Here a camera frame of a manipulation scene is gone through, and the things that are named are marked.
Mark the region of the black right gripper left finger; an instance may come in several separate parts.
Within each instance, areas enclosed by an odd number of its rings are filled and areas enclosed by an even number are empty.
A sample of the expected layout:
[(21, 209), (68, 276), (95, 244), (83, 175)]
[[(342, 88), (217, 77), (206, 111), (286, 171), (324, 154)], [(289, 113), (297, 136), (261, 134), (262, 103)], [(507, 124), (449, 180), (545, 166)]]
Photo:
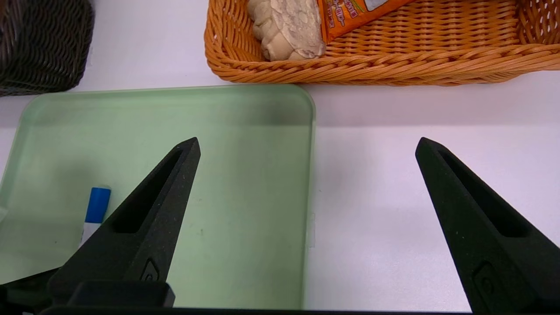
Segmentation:
[(166, 281), (200, 156), (196, 137), (168, 152), (51, 277), (54, 303), (86, 281)]

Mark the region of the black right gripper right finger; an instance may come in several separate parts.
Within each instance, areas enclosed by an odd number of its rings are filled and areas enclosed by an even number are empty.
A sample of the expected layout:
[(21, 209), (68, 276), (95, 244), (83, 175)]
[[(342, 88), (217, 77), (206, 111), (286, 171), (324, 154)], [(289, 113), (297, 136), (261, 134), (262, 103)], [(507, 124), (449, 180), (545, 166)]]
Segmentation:
[(474, 312), (558, 312), (560, 250), (448, 148), (415, 151)]

